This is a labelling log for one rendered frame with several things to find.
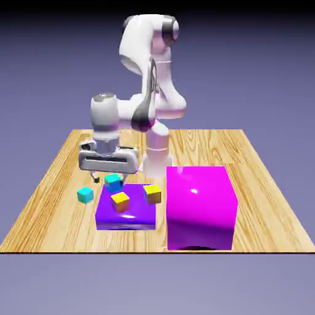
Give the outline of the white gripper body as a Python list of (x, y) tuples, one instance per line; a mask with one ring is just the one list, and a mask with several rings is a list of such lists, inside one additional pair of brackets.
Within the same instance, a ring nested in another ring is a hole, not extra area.
[(110, 154), (81, 150), (79, 168), (91, 172), (134, 174), (138, 171), (138, 151), (121, 147)]

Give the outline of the small cyan cube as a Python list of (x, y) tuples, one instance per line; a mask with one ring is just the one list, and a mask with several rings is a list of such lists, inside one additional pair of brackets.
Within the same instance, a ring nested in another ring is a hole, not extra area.
[(122, 190), (122, 178), (118, 173), (112, 173), (104, 177), (106, 189), (110, 193), (117, 193)]
[(94, 199), (94, 191), (89, 187), (83, 187), (77, 190), (78, 201), (83, 204), (88, 204)]

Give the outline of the small yellow cube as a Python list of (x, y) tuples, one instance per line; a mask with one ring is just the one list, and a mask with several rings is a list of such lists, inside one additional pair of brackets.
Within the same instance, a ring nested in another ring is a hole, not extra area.
[(113, 209), (116, 212), (121, 213), (129, 209), (130, 198), (128, 197), (128, 195), (126, 195), (125, 192), (122, 191), (120, 193), (112, 194), (111, 202)]
[(145, 199), (148, 204), (159, 204), (161, 203), (161, 188), (157, 184), (145, 185), (143, 187)]

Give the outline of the large purple box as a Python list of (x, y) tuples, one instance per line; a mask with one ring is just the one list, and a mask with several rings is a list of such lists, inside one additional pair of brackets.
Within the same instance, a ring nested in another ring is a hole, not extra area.
[(111, 202), (111, 194), (105, 187), (98, 202), (95, 222), (98, 230), (155, 230), (156, 205), (148, 204), (143, 183), (126, 183), (123, 192), (130, 198), (129, 208), (117, 213)]

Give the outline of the large magenta box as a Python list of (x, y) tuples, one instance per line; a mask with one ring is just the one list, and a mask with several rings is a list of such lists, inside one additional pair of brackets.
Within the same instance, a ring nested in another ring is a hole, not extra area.
[(238, 199), (223, 166), (166, 169), (167, 249), (231, 250)]

